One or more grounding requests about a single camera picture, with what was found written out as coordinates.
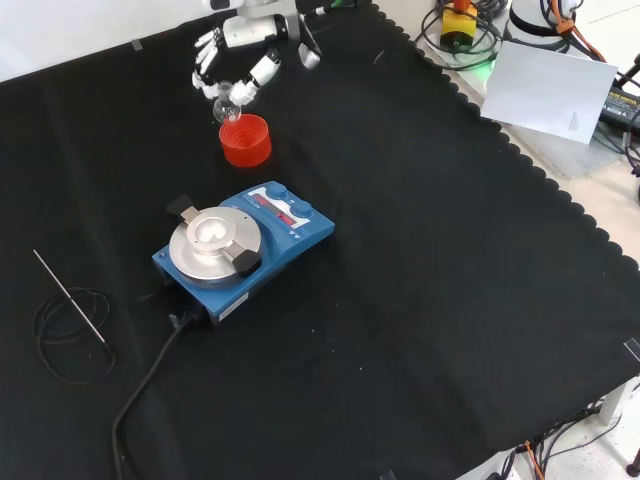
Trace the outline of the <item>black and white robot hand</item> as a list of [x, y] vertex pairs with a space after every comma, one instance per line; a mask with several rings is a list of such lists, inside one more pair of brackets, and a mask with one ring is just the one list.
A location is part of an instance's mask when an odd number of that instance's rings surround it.
[[288, 27], [280, 15], [257, 19], [230, 17], [221, 26], [213, 28], [195, 41], [196, 57], [191, 77], [192, 85], [208, 100], [220, 98], [223, 94], [223, 82], [215, 80], [208, 73], [216, 58], [231, 49], [254, 45], [266, 46], [266, 53], [247, 76], [231, 84], [230, 102], [235, 106], [244, 107], [255, 99], [258, 91], [278, 72], [281, 55], [276, 42], [288, 39]]

